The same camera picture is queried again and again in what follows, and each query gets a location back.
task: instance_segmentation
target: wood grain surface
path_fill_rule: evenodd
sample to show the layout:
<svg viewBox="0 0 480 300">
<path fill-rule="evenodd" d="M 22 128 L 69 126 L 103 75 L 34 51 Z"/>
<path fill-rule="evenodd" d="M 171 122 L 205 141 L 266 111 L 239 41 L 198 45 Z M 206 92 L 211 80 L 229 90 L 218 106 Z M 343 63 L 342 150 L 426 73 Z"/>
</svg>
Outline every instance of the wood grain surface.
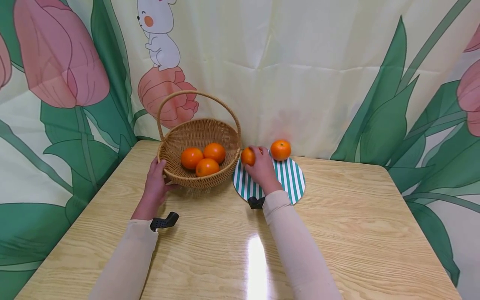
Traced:
<svg viewBox="0 0 480 300">
<path fill-rule="evenodd" d="M 157 142 L 141 141 L 17 299 L 86 299 L 143 192 Z M 460 299 L 388 173 L 378 166 L 294 157 L 306 178 L 297 212 L 345 299 Z M 178 190 L 142 299 L 292 299 L 261 211 L 227 181 Z"/>
</svg>

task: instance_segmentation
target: long sleeve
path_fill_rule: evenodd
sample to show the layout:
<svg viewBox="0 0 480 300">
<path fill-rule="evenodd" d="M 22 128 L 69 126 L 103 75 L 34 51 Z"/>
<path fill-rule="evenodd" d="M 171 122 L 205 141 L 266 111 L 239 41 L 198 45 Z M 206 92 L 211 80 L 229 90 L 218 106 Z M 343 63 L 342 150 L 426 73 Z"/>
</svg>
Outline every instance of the long sleeve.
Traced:
<svg viewBox="0 0 480 300">
<path fill-rule="evenodd" d="M 265 198 L 263 211 L 297 300 L 341 300 L 325 259 L 285 191 Z"/>
<path fill-rule="evenodd" d="M 158 234 L 152 220 L 130 220 L 120 243 L 96 281 L 89 300 L 140 299 Z"/>
</svg>

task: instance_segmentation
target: striped placemat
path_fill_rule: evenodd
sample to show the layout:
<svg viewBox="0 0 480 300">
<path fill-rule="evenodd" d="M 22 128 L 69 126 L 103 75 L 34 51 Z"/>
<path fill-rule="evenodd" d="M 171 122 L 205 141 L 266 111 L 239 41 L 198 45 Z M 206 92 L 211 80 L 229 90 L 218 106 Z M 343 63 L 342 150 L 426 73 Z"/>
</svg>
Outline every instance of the striped placemat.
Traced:
<svg viewBox="0 0 480 300">
<path fill-rule="evenodd" d="M 297 203 L 305 191 L 305 176 L 300 166 L 291 158 L 285 161 L 272 159 L 272 162 L 276 177 L 282 183 L 283 189 L 288 192 L 292 204 Z M 245 201 L 252 196 L 257 197 L 257 199 L 265 197 L 262 188 L 248 175 L 240 160 L 237 163 L 235 172 L 233 172 L 233 186 Z"/>
</svg>

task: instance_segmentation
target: floral curtain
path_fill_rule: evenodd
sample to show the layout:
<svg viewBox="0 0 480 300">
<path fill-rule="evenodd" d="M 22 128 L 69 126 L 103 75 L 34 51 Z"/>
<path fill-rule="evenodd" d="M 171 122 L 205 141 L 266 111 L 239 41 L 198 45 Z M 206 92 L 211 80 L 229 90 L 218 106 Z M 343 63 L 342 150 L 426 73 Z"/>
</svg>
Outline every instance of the floral curtain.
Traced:
<svg viewBox="0 0 480 300">
<path fill-rule="evenodd" d="M 476 299 L 479 15 L 471 0 L 2 1 L 2 297 L 135 143 L 159 138 L 163 98 L 199 89 L 234 109 L 244 144 L 286 138 L 294 155 L 387 168 Z M 202 117 L 233 122 L 195 95 L 159 115 L 165 131 Z"/>
</svg>

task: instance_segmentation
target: woven basket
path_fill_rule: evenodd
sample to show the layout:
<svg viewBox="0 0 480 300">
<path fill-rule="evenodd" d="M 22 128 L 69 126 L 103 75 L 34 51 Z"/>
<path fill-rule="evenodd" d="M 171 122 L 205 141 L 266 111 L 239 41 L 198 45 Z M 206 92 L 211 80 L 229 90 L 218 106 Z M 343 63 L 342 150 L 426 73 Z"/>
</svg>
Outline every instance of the woven basket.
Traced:
<svg viewBox="0 0 480 300">
<path fill-rule="evenodd" d="M 191 120 L 172 128 L 165 137 L 160 126 L 160 112 L 170 99 L 183 94 L 197 94 L 216 101 L 223 106 L 230 115 L 232 115 L 237 130 L 225 122 L 215 119 Z M 197 91 L 179 91 L 169 95 L 160 104 L 157 113 L 158 132 L 162 143 L 158 148 L 158 161 L 162 159 L 167 161 L 164 173 L 173 183 L 184 187 L 206 189 L 217 186 L 229 179 L 240 157 L 240 123 L 235 113 L 222 100 L 207 93 Z M 205 146 L 210 143 L 219 143 L 225 148 L 226 157 L 220 164 L 220 171 L 204 176 L 197 177 L 195 171 L 185 169 L 180 162 L 181 153 L 189 147 L 197 147 L 203 151 Z"/>
</svg>

